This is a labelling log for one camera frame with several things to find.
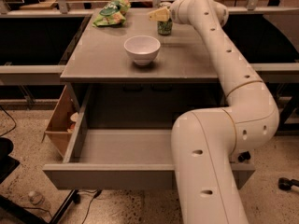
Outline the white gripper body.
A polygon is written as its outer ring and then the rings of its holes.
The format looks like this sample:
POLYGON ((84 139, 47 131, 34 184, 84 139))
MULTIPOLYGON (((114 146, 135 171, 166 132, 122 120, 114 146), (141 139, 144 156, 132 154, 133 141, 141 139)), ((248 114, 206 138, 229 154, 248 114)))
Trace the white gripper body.
POLYGON ((176 0, 170 7, 171 19, 177 24, 188 24, 188 6, 190 0, 176 0))

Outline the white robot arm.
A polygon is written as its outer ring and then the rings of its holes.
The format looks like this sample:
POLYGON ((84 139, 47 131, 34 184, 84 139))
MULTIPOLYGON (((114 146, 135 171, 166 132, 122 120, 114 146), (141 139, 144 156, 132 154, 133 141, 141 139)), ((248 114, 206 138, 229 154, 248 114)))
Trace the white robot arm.
POLYGON ((227 106, 179 116, 171 149, 184 224, 249 224, 230 156, 264 145, 278 129, 277 104, 263 80, 222 30, 228 8, 213 0, 177 0, 152 21, 189 24, 201 36, 227 106))

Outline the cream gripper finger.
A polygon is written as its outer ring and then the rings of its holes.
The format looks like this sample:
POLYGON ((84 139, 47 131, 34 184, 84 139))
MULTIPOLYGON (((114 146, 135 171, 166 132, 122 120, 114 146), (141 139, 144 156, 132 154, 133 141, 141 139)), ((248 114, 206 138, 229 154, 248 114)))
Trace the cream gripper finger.
POLYGON ((167 7, 160 7, 148 13, 150 21, 168 21, 170 19, 170 12, 167 7))

